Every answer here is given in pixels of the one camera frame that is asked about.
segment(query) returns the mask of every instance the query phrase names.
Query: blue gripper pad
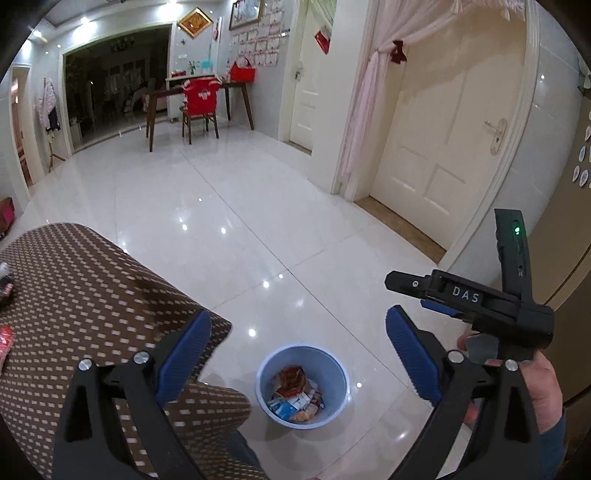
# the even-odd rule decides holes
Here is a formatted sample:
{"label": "blue gripper pad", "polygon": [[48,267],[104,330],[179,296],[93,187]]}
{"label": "blue gripper pad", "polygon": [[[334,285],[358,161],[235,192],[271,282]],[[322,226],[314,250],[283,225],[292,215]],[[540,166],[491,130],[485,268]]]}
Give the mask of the blue gripper pad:
{"label": "blue gripper pad", "polygon": [[158,372],[156,402],[163,408],[178,398],[212,334],[209,312],[202,311],[185,331]]}
{"label": "blue gripper pad", "polygon": [[463,313],[460,312],[460,310],[452,309],[433,300],[421,300],[421,307],[427,310],[433,310],[434,312],[442,313],[444,315],[449,315],[450,317],[455,317],[456,315]]}
{"label": "blue gripper pad", "polygon": [[439,371],[418,337],[420,334],[431,334],[418,330],[400,306],[388,310],[386,332],[418,395],[431,402],[433,407],[437,406],[443,396]]}

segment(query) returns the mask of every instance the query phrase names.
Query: human hand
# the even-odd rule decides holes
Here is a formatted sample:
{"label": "human hand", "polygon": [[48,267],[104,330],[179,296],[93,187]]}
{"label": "human hand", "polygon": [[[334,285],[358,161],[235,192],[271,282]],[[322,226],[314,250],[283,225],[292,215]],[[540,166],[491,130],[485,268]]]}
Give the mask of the human hand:
{"label": "human hand", "polygon": [[[466,333],[458,339],[458,348],[465,349],[468,336],[470,334]],[[502,364],[502,360],[489,360],[486,364],[498,367]],[[556,372],[550,361],[539,350],[536,351],[531,362],[520,362],[519,368],[525,385],[530,391],[538,430],[540,434],[545,433],[562,418],[562,391],[556,378]],[[477,417],[478,408],[471,404],[464,422],[472,423]]]}

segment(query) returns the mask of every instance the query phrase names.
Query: blue sleeve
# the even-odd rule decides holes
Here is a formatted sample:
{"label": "blue sleeve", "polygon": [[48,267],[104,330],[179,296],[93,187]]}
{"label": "blue sleeve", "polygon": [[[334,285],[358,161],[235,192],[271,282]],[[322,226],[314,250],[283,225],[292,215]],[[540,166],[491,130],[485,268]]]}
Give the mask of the blue sleeve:
{"label": "blue sleeve", "polygon": [[566,416],[562,415],[560,421],[540,436],[542,454],[542,478],[552,480],[556,470],[562,463],[566,454],[564,436],[566,434]]}

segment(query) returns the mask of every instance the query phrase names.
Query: gold diamond-shaped frame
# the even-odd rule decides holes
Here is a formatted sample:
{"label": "gold diamond-shaped frame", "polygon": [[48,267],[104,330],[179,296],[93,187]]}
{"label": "gold diamond-shaped frame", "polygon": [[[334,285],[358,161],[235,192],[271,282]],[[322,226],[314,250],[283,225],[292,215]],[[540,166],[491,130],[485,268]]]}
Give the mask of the gold diamond-shaped frame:
{"label": "gold diamond-shaped frame", "polygon": [[195,38],[212,23],[213,20],[209,18],[203,10],[196,8],[179,20],[177,25],[191,38]]}

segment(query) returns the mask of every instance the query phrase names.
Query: blue trash bin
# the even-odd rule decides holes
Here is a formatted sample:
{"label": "blue trash bin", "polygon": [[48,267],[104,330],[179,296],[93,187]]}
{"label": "blue trash bin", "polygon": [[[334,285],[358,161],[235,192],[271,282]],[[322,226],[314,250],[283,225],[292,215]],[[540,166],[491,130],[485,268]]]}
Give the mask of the blue trash bin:
{"label": "blue trash bin", "polygon": [[[273,395],[273,379],[285,367],[301,366],[309,379],[318,384],[324,409],[305,422],[285,421],[275,415],[267,402]],[[296,430],[311,430],[333,421],[349,402],[349,376],[339,360],[327,350],[311,345],[289,345],[273,352],[256,373],[256,399],[271,420]]]}

